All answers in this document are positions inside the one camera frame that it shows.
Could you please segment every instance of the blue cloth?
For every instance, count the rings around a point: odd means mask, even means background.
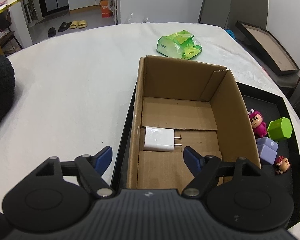
[[[235,36],[234,36],[234,33],[233,31],[231,30],[225,30],[227,33],[229,33],[229,35],[235,40]]]

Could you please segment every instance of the green cube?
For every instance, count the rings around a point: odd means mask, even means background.
[[[268,125],[268,136],[271,140],[282,141],[289,139],[292,134],[292,125],[290,119],[282,117],[271,121]]]

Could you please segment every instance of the black tray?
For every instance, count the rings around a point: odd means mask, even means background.
[[[242,83],[237,82],[237,84],[247,109],[256,109],[260,111],[264,121],[267,124],[270,121],[274,121],[281,117],[287,117],[290,119],[287,107],[282,97]],[[136,90],[132,95],[119,145],[117,160],[114,166],[111,187],[115,191],[126,187],[135,92]],[[299,150],[294,131],[292,132],[290,139],[279,142],[277,155],[283,155],[284,157],[289,158],[291,168],[286,173],[275,175],[275,168],[272,165],[262,165],[262,169],[268,174],[269,177],[284,187],[293,198],[294,211],[287,225],[287,229],[289,229],[300,222],[300,166],[298,164]]]
[[[248,110],[258,110],[269,124],[270,121],[281,117],[290,119],[289,112],[282,97],[260,90],[242,83],[238,83],[239,90]],[[291,138],[278,143],[277,156],[283,155],[289,158],[290,169],[280,175],[275,175],[275,167],[270,164],[262,164],[262,170],[267,173],[275,182],[284,187],[292,196],[294,211],[287,225],[287,229],[300,222],[300,166],[299,149],[294,130]]]
[[[263,46],[259,43],[259,41],[256,40],[256,38],[243,26],[247,25],[253,28],[257,28],[262,30],[263,32],[268,33],[282,48],[282,50],[285,52],[286,56],[292,61],[292,63],[297,68],[296,70],[281,70],[279,66],[276,64],[276,62],[273,60],[273,58],[269,55],[269,53],[263,48]],[[261,28],[256,25],[252,25],[249,23],[244,23],[237,21],[235,26],[248,38],[248,40],[251,42],[251,44],[259,51],[259,53],[262,55],[262,58],[264,62],[267,64],[267,66],[276,74],[276,75],[287,75],[287,74],[293,74],[299,71],[299,67],[294,62],[293,58],[290,56],[290,54],[286,51],[286,49],[281,45],[281,43],[272,35],[271,32],[267,31],[264,28]]]

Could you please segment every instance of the purple toy block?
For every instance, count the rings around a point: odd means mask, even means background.
[[[256,139],[256,143],[257,145],[265,144],[274,151],[277,151],[278,149],[278,144],[275,141],[271,140],[269,137],[258,138]]]
[[[260,159],[273,165],[275,158],[277,157],[277,152],[272,150],[265,144],[257,145],[257,148],[258,148]]]

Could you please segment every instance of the green plastic bag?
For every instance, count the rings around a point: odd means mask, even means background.
[[[168,57],[190,59],[202,51],[200,43],[193,37],[192,33],[185,30],[162,36],[158,40],[157,52]]]

